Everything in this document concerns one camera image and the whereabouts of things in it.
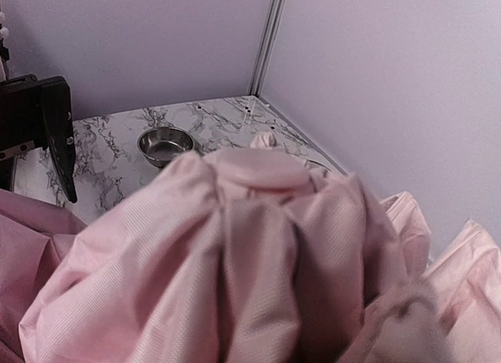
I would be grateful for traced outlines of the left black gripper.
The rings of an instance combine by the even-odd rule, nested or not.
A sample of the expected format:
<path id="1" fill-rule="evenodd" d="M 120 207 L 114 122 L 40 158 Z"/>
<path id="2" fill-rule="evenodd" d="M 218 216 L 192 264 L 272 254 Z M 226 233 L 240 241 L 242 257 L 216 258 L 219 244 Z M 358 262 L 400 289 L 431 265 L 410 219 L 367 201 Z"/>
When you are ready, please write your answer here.
<path id="1" fill-rule="evenodd" d="M 34 74 L 1 82 L 1 189 L 13 189 L 16 157 L 40 145 L 44 125 L 45 146 L 59 185 L 66 198 L 76 203 L 70 86 L 61 76 L 37 82 Z"/>

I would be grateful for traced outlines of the pink and black umbrella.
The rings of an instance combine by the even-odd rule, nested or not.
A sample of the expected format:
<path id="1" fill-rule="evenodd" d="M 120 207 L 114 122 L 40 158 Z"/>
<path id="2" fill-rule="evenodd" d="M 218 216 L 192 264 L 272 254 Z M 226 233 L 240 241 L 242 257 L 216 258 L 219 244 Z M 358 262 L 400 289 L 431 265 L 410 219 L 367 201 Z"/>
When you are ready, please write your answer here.
<path id="1" fill-rule="evenodd" d="M 181 155 L 90 225 L 1 193 L 4 362 L 497 362 L 500 249 L 434 263 L 413 196 L 267 135 Z"/>

